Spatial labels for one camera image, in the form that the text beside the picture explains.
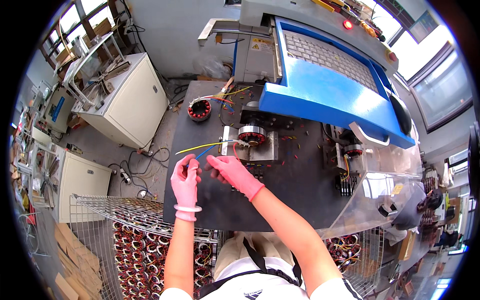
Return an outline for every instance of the forearm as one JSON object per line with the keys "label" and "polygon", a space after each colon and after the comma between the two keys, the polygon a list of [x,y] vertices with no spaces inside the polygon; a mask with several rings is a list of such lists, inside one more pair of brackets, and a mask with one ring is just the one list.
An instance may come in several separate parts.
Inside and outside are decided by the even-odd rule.
{"label": "forearm", "polygon": [[194,223],[175,219],[173,237],[165,260],[165,288],[180,288],[193,295]]}
{"label": "forearm", "polygon": [[297,257],[308,295],[325,281],[342,277],[322,239],[303,217],[265,187],[252,204]]}

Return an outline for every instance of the khaki pants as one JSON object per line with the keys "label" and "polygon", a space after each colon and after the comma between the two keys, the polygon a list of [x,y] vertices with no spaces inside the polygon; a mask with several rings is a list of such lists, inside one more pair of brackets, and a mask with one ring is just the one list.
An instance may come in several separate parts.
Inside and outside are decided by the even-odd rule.
{"label": "khaki pants", "polygon": [[238,231],[235,236],[228,239],[220,249],[216,259],[214,280],[220,272],[232,262],[248,257],[248,252],[243,245],[243,238],[247,238],[248,243],[263,257],[278,257],[294,265],[292,252],[285,246],[280,238],[273,232],[243,232]]}

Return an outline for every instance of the adidas logo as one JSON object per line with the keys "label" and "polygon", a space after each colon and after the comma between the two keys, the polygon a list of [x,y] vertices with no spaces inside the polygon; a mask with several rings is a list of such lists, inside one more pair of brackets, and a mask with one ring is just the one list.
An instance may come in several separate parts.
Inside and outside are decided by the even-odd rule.
{"label": "adidas logo", "polygon": [[245,298],[247,298],[247,299],[255,300],[255,299],[257,299],[258,295],[260,295],[260,294],[262,293],[262,291],[263,291],[263,290],[261,289],[261,290],[258,290],[258,291],[256,291],[256,292],[251,292],[251,293],[247,293],[247,294],[243,293],[243,295],[244,295]]}

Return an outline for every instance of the keyboard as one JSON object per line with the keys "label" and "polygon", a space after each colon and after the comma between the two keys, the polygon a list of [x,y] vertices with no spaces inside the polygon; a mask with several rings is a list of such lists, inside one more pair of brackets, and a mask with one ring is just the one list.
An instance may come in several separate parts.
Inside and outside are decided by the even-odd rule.
{"label": "keyboard", "polygon": [[328,43],[309,36],[290,31],[284,31],[284,35],[287,42],[287,54],[290,57],[329,68],[378,94],[372,73],[367,66],[356,58]]}

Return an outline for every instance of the person's left hand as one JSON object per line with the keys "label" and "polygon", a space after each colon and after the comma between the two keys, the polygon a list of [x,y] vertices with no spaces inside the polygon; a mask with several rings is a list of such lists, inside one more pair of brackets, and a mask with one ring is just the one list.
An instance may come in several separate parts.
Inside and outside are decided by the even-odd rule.
{"label": "person's left hand", "polygon": [[173,193],[177,198],[177,204],[174,205],[177,210],[175,216],[185,221],[196,221],[195,212],[202,210],[201,207],[195,205],[197,203],[197,183],[202,181],[199,176],[202,169],[198,166],[195,154],[188,154],[177,162],[170,177]]}

